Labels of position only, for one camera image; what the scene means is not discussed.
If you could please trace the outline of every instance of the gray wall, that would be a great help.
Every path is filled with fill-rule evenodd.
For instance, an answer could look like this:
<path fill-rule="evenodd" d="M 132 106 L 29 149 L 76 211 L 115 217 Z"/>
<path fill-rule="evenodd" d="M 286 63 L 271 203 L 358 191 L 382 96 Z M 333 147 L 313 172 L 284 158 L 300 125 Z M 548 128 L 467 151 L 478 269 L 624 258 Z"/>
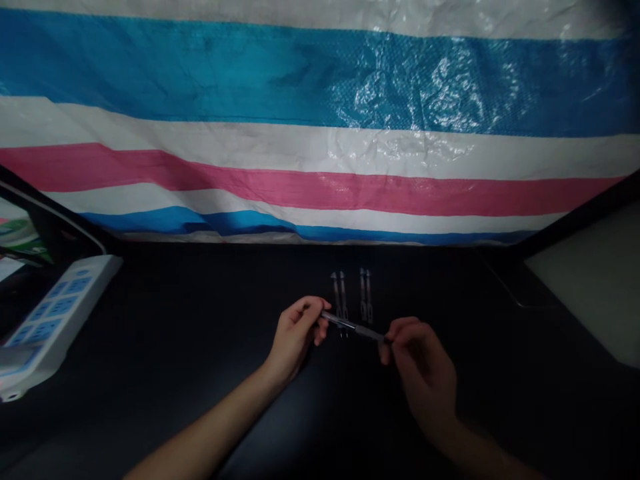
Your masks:
<path fill-rule="evenodd" d="M 527 265 L 615 358 L 640 368 L 640 202 Z"/>

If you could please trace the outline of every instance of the power strip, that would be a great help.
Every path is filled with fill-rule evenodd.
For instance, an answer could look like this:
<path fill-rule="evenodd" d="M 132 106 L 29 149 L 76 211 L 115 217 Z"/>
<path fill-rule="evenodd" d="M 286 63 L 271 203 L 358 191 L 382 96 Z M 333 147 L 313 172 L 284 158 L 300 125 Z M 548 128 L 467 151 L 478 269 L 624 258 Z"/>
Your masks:
<path fill-rule="evenodd" d="M 71 264 L 0 347 L 0 398 L 14 401 L 60 367 L 75 336 L 118 272 L 122 259 L 100 255 Z"/>

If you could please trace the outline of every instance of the plastic sheet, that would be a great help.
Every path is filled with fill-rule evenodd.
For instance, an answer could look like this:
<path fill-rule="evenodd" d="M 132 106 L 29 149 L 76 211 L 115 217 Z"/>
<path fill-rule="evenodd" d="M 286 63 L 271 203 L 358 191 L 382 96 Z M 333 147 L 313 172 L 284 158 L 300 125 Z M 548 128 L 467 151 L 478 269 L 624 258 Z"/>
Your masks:
<path fill-rule="evenodd" d="M 610 4 L 52 5 L 0 10 L 0 163 L 126 237 L 509 244 L 640 167 Z"/>

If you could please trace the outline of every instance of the pen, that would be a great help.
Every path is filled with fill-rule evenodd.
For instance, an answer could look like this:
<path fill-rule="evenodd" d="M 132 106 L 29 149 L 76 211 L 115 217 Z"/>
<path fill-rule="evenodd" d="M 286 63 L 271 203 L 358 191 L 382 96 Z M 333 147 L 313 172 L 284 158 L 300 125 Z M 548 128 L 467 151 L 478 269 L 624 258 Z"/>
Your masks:
<path fill-rule="evenodd" d="M 320 314 L 320 316 L 324 319 L 329 320 L 332 323 L 335 323 L 336 325 L 342 325 L 343 327 L 353 330 L 358 335 L 362 335 L 372 340 L 376 340 L 376 342 L 391 344 L 389 339 L 386 338 L 384 335 L 380 335 L 378 332 L 374 332 L 373 330 L 363 327 L 362 325 L 357 325 L 356 323 L 352 323 L 349 320 L 344 320 L 340 317 L 336 317 L 334 314 L 329 313 L 328 311 L 322 310 L 322 313 Z"/>

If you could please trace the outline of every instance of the desk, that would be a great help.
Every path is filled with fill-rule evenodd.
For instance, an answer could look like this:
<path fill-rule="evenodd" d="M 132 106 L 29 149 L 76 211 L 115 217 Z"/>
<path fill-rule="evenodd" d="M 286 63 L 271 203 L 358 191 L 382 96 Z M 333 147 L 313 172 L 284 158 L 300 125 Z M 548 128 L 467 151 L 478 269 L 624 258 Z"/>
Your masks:
<path fill-rule="evenodd" d="M 132 243 L 59 372 L 0 405 L 4 478 L 122 476 L 260 365 L 284 308 L 306 294 L 333 301 L 331 272 L 347 274 L 356 318 L 360 266 L 376 329 L 407 315 L 432 324 L 468 422 L 551 478 L 634 468 L 637 372 L 562 306 L 518 307 L 473 249 Z M 330 328 L 219 476 L 356 473 L 456 477 L 375 344 Z"/>

